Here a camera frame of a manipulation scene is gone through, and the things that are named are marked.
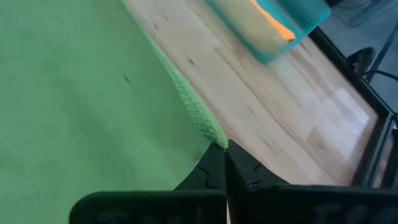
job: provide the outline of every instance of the green fabric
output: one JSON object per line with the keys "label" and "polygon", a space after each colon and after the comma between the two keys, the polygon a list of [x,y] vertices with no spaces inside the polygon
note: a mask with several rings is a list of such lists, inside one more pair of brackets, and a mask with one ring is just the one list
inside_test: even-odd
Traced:
{"label": "green fabric", "polygon": [[67,223],[101,190],[171,190],[213,115],[119,0],[0,1],[0,217]]}

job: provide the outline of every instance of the orange object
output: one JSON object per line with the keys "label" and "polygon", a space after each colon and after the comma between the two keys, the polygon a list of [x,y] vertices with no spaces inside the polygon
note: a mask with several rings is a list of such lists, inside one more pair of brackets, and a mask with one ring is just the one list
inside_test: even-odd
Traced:
{"label": "orange object", "polygon": [[268,22],[278,31],[278,33],[289,43],[296,40],[296,36],[288,28],[284,27],[280,22],[276,21],[268,12],[266,12],[256,0],[250,0],[258,11],[268,20]]}

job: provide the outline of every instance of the teal container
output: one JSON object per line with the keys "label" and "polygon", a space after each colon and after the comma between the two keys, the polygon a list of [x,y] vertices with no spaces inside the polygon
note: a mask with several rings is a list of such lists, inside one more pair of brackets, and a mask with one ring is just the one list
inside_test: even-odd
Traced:
{"label": "teal container", "polygon": [[205,0],[206,3],[217,13],[222,21],[243,42],[249,51],[260,62],[268,64],[278,55],[291,50],[299,44],[314,28],[328,18],[331,14],[329,6],[324,0],[257,0],[257,3],[268,12],[275,20],[291,30],[296,40],[286,43],[277,52],[261,52],[246,40],[242,33],[234,26],[223,10],[217,4],[217,0]]}

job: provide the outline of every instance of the wooden surface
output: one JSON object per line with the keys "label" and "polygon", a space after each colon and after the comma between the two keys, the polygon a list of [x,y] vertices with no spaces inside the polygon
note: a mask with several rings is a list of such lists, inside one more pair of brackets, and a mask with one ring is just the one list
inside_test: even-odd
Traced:
{"label": "wooden surface", "polygon": [[347,185],[377,114],[314,43],[265,66],[202,0],[126,0],[229,138],[290,183]]}

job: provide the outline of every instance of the plastic container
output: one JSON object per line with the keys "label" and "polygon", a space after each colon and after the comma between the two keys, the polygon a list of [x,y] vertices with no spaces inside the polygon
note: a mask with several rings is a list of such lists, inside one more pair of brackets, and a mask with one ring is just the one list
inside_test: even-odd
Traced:
{"label": "plastic container", "polygon": [[[286,42],[283,45],[280,42],[275,42],[277,50],[262,50],[256,47],[252,39],[242,31],[242,24],[237,24],[235,16],[231,16],[230,9],[226,7],[233,7],[230,4],[242,4],[242,1],[250,0],[230,0],[229,5],[225,6],[225,0],[205,0],[207,4],[217,13],[222,21],[229,27],[249,49],[249,51],[262,63],[269,63],[274,60],[278,55],[289,51],[296,44],[300,43],[306,35],[308,35],[316,26],[323,22],[330,16],[331,11],[329,6],[324,0],[256,0],[263,10],[268,12],[276,21],[281,23],[284,27],[288,28],[295,35],[295,41]],[[261,24],[251,23],[261,29]],[[264,35],[265,32],[259,32],[267,43],[272,44],[273,38]]]}

